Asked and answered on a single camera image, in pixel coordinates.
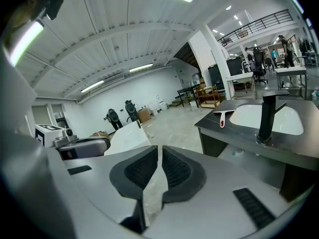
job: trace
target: gray counter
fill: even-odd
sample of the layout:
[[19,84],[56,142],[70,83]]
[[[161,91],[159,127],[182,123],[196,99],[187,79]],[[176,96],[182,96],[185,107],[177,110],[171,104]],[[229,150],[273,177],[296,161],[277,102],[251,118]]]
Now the gray counter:
[[298,112],[304,127],[301,135],[272,132],[271,139],[263,144],[256,138],[259,129],[233,124],[230,122],[232,113],[226,114],[225,127],[220,128],[220,114],[214,114],[214,111],[262,104],[262,100],[225,100],[195,124],[201,136],[203,153],[217,157],[227,144],[232,144],[286,164],[318,171],[319,111],[311,101],[277,100],[277,106],[284,102]]

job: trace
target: ceiling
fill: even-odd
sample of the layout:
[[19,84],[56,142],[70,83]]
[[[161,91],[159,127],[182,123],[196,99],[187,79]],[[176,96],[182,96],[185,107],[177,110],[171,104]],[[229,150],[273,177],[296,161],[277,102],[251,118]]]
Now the ceiling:
[[40,96],[80,100],[80,91],[100,80],[171,63],[229,1],[64,0],[55,20],[43,20],[44,31],[17,67]]

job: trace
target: table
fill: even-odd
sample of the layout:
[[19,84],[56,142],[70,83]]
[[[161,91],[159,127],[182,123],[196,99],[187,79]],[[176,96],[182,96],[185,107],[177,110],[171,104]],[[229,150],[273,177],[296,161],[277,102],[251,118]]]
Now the table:
[[[291,82],[290,83],[294,88],[300,89],[300,95],[302,98],[305,100],[307,99],[307,73],[306,73],[306,68],[305,67],[289,67],[289,68],[278,68],[275,69],[275,72],[277,73],[277,83],[278,83],[278,89],[281,90],[281,76],[293,76],[293,75],[300,75],[300,85],[305,88],[305,96],[303,97],[301,94],[301,88],[302,87],[296,87],[294,84]],[[302,75],[305,76],[305,84],[302,83]]]
[[[252,79],[253,77],[254,77],[254,73],[253,72],[249,72],[249,73],[238,74],[238,75],[234,75],[234,76],[226,78],[227,82],[237,81],[238,83],[244,83],[244,85],[245,85],[246,94],[243,94],[243,95],[235,94],[233,96],[233,99],[240,99],[240,98],[244,98],[244,99],[253,98],[253,99],[255,99],[256,98],[255,81]],[[247,93],[246,82],[251,82],[251,87],[253,89],[253,94],[248,94]]]
[[198,86],[200,86],[200,84],[196,84],[194,86],[183,88],[183,89],[177,91],[177,93],[179,95],[179,98],[180,98],[180,101],[181,101],[181,104],[183,105],[183,107],[184,107],[184,103],[183,103],[183,100],[182,100],[180,94],[181,93],[186,93],[186,95],[187,95],[187,92],[191,92],[194,95],[196,106],[198,108],[198,103],[197,103],[197,100],[196,100],[196,97],[195,97],[195,92],[194,92],[194,89],[196,89]]

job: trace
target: white wall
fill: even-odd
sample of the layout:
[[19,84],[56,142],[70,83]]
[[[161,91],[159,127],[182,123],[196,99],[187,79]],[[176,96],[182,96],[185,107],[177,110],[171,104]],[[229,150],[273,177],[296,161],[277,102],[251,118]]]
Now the white wall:
[[183,88],[188,87],[188,83],[192,81],[193,74],[198,73],[198,69],[190,64],[181,61],[175,66],[176,73],[179,77]]
[[91,127],[94,128],[94,131],[106,130],[107,133],[111,133],[114,128],[107,120],[103,120],[110,108],[116,111],[122,124],[126,125],[126,119],[129,116],[125,110],[126,100],[132,100],[139,107],[147,106],[150,102],[158,107],[157,95],[170,104],[178,96],[177,90],[181,88],[176,70],[172,67],[116,86],[86,101],[81,106],[87,117],[91,119]]
[[[32,104],[33,106],[49,106],[49,105],[62,105],[62,110],[65,116],[65,119],[69,127],[73,130],[73,133],[76,134],[79,138],[89,137],[95,133],[95,128],[92,126],[92,118],[87,116],[82,105],[77,105],[74,101],[68,100],[56,100],[56,99],[40,99],[37,98]],[[51,123],[54,124],[54,115],[53,112],[51,115]],[[32,113],[32,109],[26,114],[28,123],[31,129],[32,134],[35,131],[35,121]]]

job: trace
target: countertop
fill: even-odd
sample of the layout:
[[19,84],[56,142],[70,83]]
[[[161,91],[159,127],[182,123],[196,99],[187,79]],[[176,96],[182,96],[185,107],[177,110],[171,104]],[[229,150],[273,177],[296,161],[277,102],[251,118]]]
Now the countertop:
[[284,68],[276,68],[276,73],[285,73],[285,72],[293,72],[293,71],[305,71],[305,67],[295,66],[295,67],[284,67]]
[[143,146],[151,145],[144,129],[136,121],[118,129],[111,139],[111,147],[104,155],[111,155]]
[[217,111],[235,110],[242,105],[261,105],[262,100],[225,100],[210,112],[196,127],[200,132],[220,141],[294,166],[319,170],[319,111],[311,101],[277,100],[276,106],[287,102],[295,109],[304,127],[301,135],[272,132],[271,139],[263,144],[257,139],[258,128],[235,125],[230,122],[232,113],[226,114],[225,127],[220,128]]

